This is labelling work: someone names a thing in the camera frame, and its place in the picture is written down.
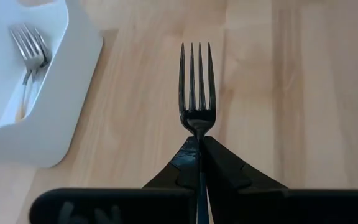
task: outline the black fork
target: black fork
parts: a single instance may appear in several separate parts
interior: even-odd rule
[[[190,94],[189,108],[186,109],[185,99],[185,45],[181,45],[180,69],[179,69],[179,111],[180,121],[198,141],[202,141],[205,134],[214,126],[216,120],[216,97],[214,69],[212,64],[211,46],[208,43],[208,83],[209,83],[209,107],[206,107],[204,92],[203,58],[201,56],[201,44],[198,45],[198,76],[199,76],[199,104],[196,108],[194,53],[193,44],[190,52]]]

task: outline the wooden table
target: wooden table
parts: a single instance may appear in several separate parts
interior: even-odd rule
[[[210,135],[289,187],[358,188],[358,1],[82,5],[104,47],[70,150],[50,169],[0,165],[0,223],[27,223],[49,189],[148,182],[189,135],[178,114],[182,42],[187,56],[191,42],[204,54],[212,46]]]

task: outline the cutlery tray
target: cutlery tray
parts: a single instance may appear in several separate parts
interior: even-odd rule
[[[25,74],[23,59],[8,26],[25,22],[38,28],[53,59],[44,79],[15,123]],[[0,0],[0,162],[38,167],[59,163],[70,146],[103,39],[77,0],[25,7]]]

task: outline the metal fork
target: metal fork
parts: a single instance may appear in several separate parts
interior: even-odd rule
[[[16,24],[9,27],[11,35],[19,49],[24,60],[27,73],[23,78],[22,98],[19,108],[16,113],[15,120],[20,121],[25,116],[25,92],[27,82],[30,75],[35,71],[37,73],[38,68],[43,64],[45,57],[42,53],[41,46],[37,42],[36,36],[30,32],[28,27],[24,24]]]
[[[214,126],[216,121],[216,97],[214,69],[212,64],[211,46],[208,43],[208,84],[209,84],[209,107],[205,103],[203,58],[201,56],[201,43],[198,44],[198,79],[199,79],[199,103],[196,108],[195,76],[194,76],[194,52],[193,44],[190,51],[190,94],[189,108],[186,109],[185,100],[185,45],[181,45],[180,68],[179,68],[179,112],[182,125],[189,130],[199,143],[200,164],[200,188],[198,191],[198,223],[208,224],[208,199],[206,193],[205,171],[203,169],[203,150],[205,134]]]
[[[194,53],[193,44],[190,52],[190,94],[189,108],[186,109],[185,100],[185,45],[181,45],[179,68],[179,112],[180,121],[197,140],[203,140],[205,134],[214,126],[216,120],[216,97],[214,69],[212,64],[211,46],[208,43],[208,83],[209,107],[206,107],[204,92],[203,58],[201,56],[201,43],[198,45],[198,77],[199,77],[199,103],[196,108]]]

